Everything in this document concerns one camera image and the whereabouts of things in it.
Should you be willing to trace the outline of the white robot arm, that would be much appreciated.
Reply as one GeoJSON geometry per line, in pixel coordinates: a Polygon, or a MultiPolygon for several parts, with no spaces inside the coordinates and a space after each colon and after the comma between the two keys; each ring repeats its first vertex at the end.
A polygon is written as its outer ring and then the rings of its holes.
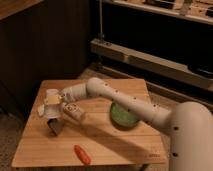
{"type": "Polygon", "coordinates": [[[47,89],[44,113],[58,117],[69,103],[102,97],[136,115],[171,138],[169,171],[213,171],[213,114],[198,102],[184,102],[172,110],[154,106],[112,88],[93,77],[62,90],[47,89]]]}

